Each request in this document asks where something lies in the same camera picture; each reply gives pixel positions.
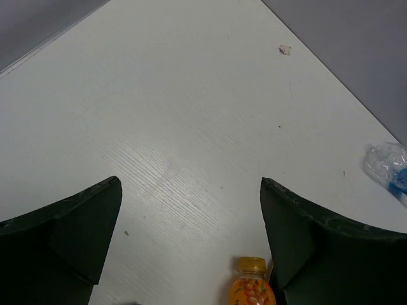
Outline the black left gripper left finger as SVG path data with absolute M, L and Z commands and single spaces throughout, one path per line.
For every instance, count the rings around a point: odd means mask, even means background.
M 112 176 L 1 222 L 1 304 L 88 304 L 120 212 Z

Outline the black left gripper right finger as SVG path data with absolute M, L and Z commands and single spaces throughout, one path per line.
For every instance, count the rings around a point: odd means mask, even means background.
M 349 219 L 264 178 L 278 304 L 405 304 L 406 235 Z

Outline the orange juice bottle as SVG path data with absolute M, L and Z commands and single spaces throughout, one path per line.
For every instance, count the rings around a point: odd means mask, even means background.
M 231 286 L 228 304 L 276 305 L 275 294 L 266 279 L 266 261 L 260 257 L 239 257 L 237 278 Z

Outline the clear bottle blue label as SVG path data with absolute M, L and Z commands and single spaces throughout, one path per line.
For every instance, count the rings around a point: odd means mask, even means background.
M 364 173 L 406 208 L 406 147 L 384 142 L 369 146 L 362 160 Z

